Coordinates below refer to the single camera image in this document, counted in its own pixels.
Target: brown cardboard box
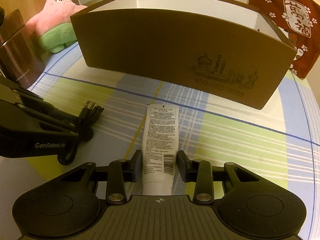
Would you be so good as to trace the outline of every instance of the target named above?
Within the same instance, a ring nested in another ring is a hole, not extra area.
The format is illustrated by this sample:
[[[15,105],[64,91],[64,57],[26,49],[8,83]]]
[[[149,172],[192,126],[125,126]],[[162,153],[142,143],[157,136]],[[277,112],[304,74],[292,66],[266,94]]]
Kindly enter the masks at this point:
[[[262,109],[296,50],[257,8],[233,0],[104,0],[71,21],[89,67]]]

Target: patrick star plush toy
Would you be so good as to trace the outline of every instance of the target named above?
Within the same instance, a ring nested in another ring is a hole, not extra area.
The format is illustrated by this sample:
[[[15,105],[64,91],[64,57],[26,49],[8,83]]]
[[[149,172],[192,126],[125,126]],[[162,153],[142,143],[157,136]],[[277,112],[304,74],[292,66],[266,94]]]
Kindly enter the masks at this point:
[[[43,10],[26,23],[27,29],[42,48],[58,53],[76,42],[70,16],[83,8],[71,0],[47,0]]]

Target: white tube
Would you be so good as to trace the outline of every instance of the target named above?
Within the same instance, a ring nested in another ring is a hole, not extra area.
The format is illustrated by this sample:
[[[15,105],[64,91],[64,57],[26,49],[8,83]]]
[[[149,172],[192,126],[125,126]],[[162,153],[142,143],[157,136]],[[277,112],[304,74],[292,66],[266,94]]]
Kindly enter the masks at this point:
[[[143,195],[172,195],[179,107],[148,105],[142,139]]]

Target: blue stripe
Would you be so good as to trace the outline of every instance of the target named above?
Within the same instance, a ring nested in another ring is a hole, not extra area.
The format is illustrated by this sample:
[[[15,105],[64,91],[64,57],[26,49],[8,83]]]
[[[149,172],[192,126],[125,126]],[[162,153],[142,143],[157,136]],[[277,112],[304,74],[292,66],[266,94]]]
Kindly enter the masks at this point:
[[[90,84],[90,85],[96,85],[96,86],[105,87],[105,88],[109,88],[109,89],[113,89],[113,90],[118,90],[118,91],[121,91],[121,92],[124,92],[124,93],[132,94],[132,95],[136,95],[136,96],[140,96],[140,97],[144,97],[144,98],[150,98],[150,99],[154,99],[154,100],[170,103],[170,104],[181,106],[181,107],[186,107],[186,108],[197,110],[197,111],[201,111],[201,112],[207,113],[207,114],[213,114],[213,115],[224,117],[224,118],[227,118],[227,119],[230,119],[230,120],[233,120],[233,121],[242,122],[242,123],[249,124],[249,125],[252,125],[252,126],[255,126],[255,127],[259,127],[259,128],[265,129],[265,130],[269,130],[269,131],[272,131],[272,132],[276,132],[276,133],[280,133],[280,134],[283,134],[283,135],[286,135],[286,136],[297,138],[299,140],[306,141],[308,143],[313,143],[313,144],[315,144],[317,146],[320,146],[319,144],[317,144],[315,142],[311,142],[310,140],[307,140],[307,139],[304,139],[304,138],[300,138],[300,137],[292,135],[292,134],[288,134],[288,133],[285,133],[285,132],[274,130],[272,128],[268,128],[268,127],[265,127],[265,126],[262,126],[262,125],[258,125],[258,124],[251,123],[251,122],[247,122],[247,121],[240,120],[240,119],[237,119],[237,118],[233,118],[233,117],[230,117],[230,116],[226,116],[226,115],[223,115],[223,114],[210,112],[210,111],[207,111],[207,110],[204,110],[204,109],[200,109],[200,108],[197,108],[197,107],[186,106],[186,105],[179,104],[179,103],[176,103],[176,102],[172,102],[172,101],[169,101],[169,100],[166,100],[166,99],[155,98],[155,97],[152,97],[152,96],[147,96],[147,95],[143,95],[143,94],[140,94],[140,93],[131,92],[131,91],[124,90],[124,89],[121,89],[121,88],[115,88],[115,87],[111,87],[111,86],[107,86],[107,85],[101,85],[101,84],[97,84],[97,83],[94,83],[94,82],[89,82],[89,81],[84,81],[84,80],[79,80],[79,79],[59,76],[59,75],[50,74],[50,73],[46,73],[46,74],[50,75],[50,76],[54,76],[54,77],[64,78],[64,79],[68,79],[68,80],[72,80],[72,81],[78,81],[78,82],[82,82],[82,83],[86,83],[86,84]]]
[[[302,103],[302,106],[303,106],[303,110],[304,110],[304,113],[306,115],[306,119],[307,119],[307,125],[308,125],[308,129],[309,129],[309,135],[310,135],[310,141],[312,140],[311,139],[311,131],[310,131],[310,126],[309,126],[309,121],[308,121],[308,116],[307,116],[307,111],[306,111],[306,108],[304,106],[304,103],[303,103],[303,100],[302,100],[302,97],[301,97],[301,94],[300,94],[300,90],[299,90],[299,87],[298,87],[298,84],[294,78],[294,75],[293,73],[291,73],[292,76],[293,76],[293,80],[297,86],[297,90],[298,90],[298,93],[299,93],[299,96],[300,96],[300,99],[301,99],[301,103]],[[310,225],[310,231],[309,231],[309,235],[308,235],[308,240],[310,238],[310,234],[311,234],[311,229],[312,229],[312,224],[313,224],[313,216],[315,215],[315,201],[316,201],[316,176],[315,176],[315,162],[314,162],[314,156],[313,156],[313,147],[312,147],[312,142],[311,142],[311,153],[312,153],[312,164],[313,164],[313,208],[312,208],[312,218],[311,218],[311,225]]]
[[[38,79],[38,81],[36,82],[36,84],[33,86],[33,88],[30,89],[30,91],[32,91],[37,84],[42,80],[42,78],[45,76],[45,74],[48,74],[48,72],[50,71],[50,69],[52,69],[66,54],[68,54],[68,52],[70,52],[71,50],[73,50],[77,45],[79,45],[78,43],[75,43],[75,45],[69,49],[65,54],[63,54],[47,71],[43,71],[44,75]]]

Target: red cloth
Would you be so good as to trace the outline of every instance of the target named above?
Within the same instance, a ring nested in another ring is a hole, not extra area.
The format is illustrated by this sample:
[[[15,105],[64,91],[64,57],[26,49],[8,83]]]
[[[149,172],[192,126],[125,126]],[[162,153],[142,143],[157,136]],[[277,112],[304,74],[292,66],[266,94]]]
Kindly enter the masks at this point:
[[[297,48],[291,71],[305,78],[320,55],[320,6],[313,0],[249,0],[286,34]]]

